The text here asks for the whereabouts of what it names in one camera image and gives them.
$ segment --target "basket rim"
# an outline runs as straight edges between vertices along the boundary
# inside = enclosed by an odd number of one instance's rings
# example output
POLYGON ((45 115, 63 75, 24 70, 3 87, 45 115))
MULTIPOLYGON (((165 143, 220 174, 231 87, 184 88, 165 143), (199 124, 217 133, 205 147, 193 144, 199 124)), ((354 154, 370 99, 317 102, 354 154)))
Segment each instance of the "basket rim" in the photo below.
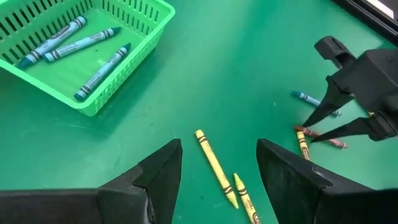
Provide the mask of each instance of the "basket rim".
POLYGON ((94 101, 97 100, 98 97, 100 97, 100 94, 106 89, 106 87, 111 82, 113 82, 114 78, 116 78, 116 75, 119 74, 128 65, 128 63, 138 54, 138 52, 140 52, 149 43, 149 41, 152 40, 155 37, 155 35, 157 35, 175 15, 175 9, 169 3, 163 0, 153 0, 153 1, 162 4, 167 9, 169 9, 170 12, 166 15, 166 17, 163 20, 161 20, 158 23, 156 28, 147 37, 145 37, 142 40, 142 42, 139 45, 137 45, 137 47, 135 47, 129 53, 129 55, 107 76, 107 78, 96 88, 96 90, 84 102, 77 102, 59 93, 56 89, 52 88, 51 86, 46 85, 42 81, 30 76, 25 71, 18 69, 17 67, 9 64, 8 62, 2 59, 0 59, 0 68, 4 68, 8 72, 11 72, 13 75, 16 75, 17 77, 33 84, 33 86, 36 86, 37 88, 41 89, 42 91, 46 92, 47 94, 53 96, 57 100, 65 103, 70 107, 76 110, 84 110, 85 108, 90 107, 94 103, 94 101))

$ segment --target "robotic arm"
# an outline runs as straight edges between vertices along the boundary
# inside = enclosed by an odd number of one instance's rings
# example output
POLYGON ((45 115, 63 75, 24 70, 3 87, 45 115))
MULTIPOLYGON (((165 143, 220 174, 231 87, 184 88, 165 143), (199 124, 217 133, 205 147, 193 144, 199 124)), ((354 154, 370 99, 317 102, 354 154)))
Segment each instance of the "robotic arm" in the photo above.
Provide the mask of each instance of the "robotic arm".
POLYGON ((322 38, 315 44, 315 48, 325 60, 331 60, 340 70, 326 77, 326 95, 303 126, 309 127, 318 123, 353 98, 374 114, 370 118, 357 118, 314 138, 312 142, 359 134, 367 134, 373 141, 396 136, 398 50, 367 50, 359 58, 355 58, 332 36, 322 38))

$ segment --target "green tabletop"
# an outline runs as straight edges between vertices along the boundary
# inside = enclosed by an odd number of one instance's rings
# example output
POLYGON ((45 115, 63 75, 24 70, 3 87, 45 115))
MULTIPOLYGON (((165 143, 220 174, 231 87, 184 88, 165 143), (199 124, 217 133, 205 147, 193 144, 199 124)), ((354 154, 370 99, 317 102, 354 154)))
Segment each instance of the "green tabletop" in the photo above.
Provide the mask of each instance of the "green tabletop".
MULTIPOLYGON (((202 129, 230 182, 237 172, 246 184, 261 221, 277 223, 259 176, 256 141, 300 152, 292 126, 313 108, 290 91, 320 99, 325 77, 336 71, 314 43, 334 35, 355 55, 393 47, 329 0, 168 2, 177 14, 158 47, 95 117, 0 75, 1 189, 98 187, 180 138, 174 223, 249 223, 244 209, 223 195, 195 139, 202 129)), ((341 117, 313 129, 366 115, 355 102, 341 110, 341 117)), ((398 140, 344 140, 346 150, 309 145, 312 160, 374 189, 398 187, 398 140)))

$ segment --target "yellow crayon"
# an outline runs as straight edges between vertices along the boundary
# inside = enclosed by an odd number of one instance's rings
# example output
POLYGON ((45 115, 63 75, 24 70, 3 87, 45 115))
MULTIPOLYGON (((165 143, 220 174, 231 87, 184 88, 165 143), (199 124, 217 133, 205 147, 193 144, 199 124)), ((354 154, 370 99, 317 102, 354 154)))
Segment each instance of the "yellow crayon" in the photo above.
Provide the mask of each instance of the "yellow crayon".
POLYGON ((311 161, 310 151, 308 150, 307 143, 305 142, 304 133, 302 131, 297 131, 297 139, 300 144, 301 153, 303 154, 304 159, 311 161))
POLYGON ((203 133, 202 130, 198 130, 198 131, 195 131, 195 135, 197 136, 198 141, 203 149, 203 152, 205 152, 206 157, 209 160, 210 165, 213 168, 218 181, 220 182, 221 186, 223 187, 226 197, 235 206, 235 208, 239 208, 239 205, 238 205, 238 202, 236 201, 236 196, 231 187, 231 184, 229 184, 228 179, 226 178, 224 171, 221 168, 220 163, 218 162, 218 160, 216 158, 216 155, 214 154, 213 150, 211 150, 211 147, 205 137, 205 134, 203 133))
POLYGON ((254 208, 254 205, 250 200, 248 191, 246 190, 242 180, 239 178, 237 174, 234 174, 234 178, 235 178, 236 188, 238 189, 238 192, 241 196, 243 205, 250 218, 250 222, 252 224, 261 224, 260 218, 256 213, 256 209, 254 208))

